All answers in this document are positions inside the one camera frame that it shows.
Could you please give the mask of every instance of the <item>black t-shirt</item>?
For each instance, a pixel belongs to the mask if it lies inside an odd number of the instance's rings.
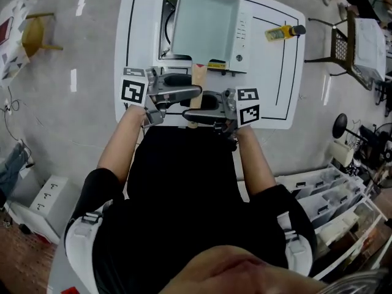
[[[293,229],[315,247],[309,219],[284,186],[242,201],[230,145],[208,128],[151,128],[135,152],[128,200],[122,191],[111,171],[94,170],[72,216],[113,199],[92,253],[100,293],[158,293],[190,259],[217,245],[287,267],[276,217],[288,210]]]

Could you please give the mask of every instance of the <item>concrete floor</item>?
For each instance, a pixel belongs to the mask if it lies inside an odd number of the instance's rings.
[[[0,8],[10,0],[0,0]],[[322,0],[278,0],[304,13],[338,22],[337,4],[325,7]],[[116,127],[113,100],[113,59],[120,0],[85,0],[80,17],[78,0],[38,0],[35,12],[55,12],[50,42],[64,51],[40,50],[14,79],[14,99],[20,111],[8,116],[10,130],[32,150],[37,173],[67,176],[76,185],[95,168],[104,146]],[[308,23],[305,58],[329,52],[329,29]],[[70,70],[77,69],[77,92],[70,91]],[[374,92],[366,91],[350,76],[329,79],[340,68],[328,64],[305,64],[293,125],[289,130],[257,130],[257,136],[275,175],[313,170],[328,163],[328,144],[336,116],[344,112],[352,120],[371,127],[390,121],[384,104],[376,107]],[[0,90],[0,102],[8,97]],[[0,157],[15,144],[0,124]],[[234,153],[237,176],[242,178],[239,154]]]

